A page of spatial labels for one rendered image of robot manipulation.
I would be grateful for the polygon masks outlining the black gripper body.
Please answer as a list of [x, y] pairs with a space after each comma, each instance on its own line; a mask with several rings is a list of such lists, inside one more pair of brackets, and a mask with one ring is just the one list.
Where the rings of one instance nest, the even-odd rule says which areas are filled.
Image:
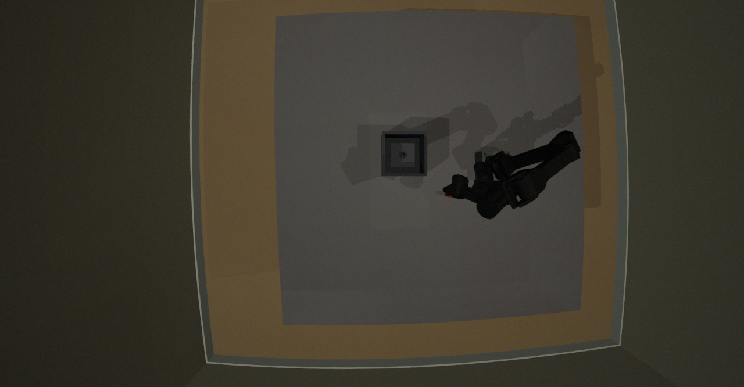
[[474, 185], [470, 188], [468, 186], [467, 176], [456, 174], [452, 176], [450, 196], [452, 198], [465, 199], [468, 195], [473, 197], [472, 200], [478, 202], [489, 190], [491, 190], [493, 182], [494, 181], [492, 180], [486, 180], [486, 182], [475, 184], [474, 180]]

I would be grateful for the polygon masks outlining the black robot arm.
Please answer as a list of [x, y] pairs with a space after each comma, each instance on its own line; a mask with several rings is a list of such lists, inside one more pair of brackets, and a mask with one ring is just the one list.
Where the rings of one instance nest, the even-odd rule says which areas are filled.
[[[538, 198], [545, 190], [546, 183], [561, 169], [580, 158], [580, 147], [573, 132], [565, 130], [555, 136], [548, 145], [523, 152], [517, 156], [508, 156], [504, 151], [494, 156], [486, 156], [485, 162], [474, 165], [477, 180], [475, 184], [494, 181], [489, 190], [478, 202], [477, 212], [484, 218], [494, 218], [511, 205], [512, 209], [521, 209]], [[515, 170], [534, 163], [540, 163], [532, 169]], [[511, 175], [512, 174], [512, 175]], [[517, 200], [517, 195], [519, 199]]]

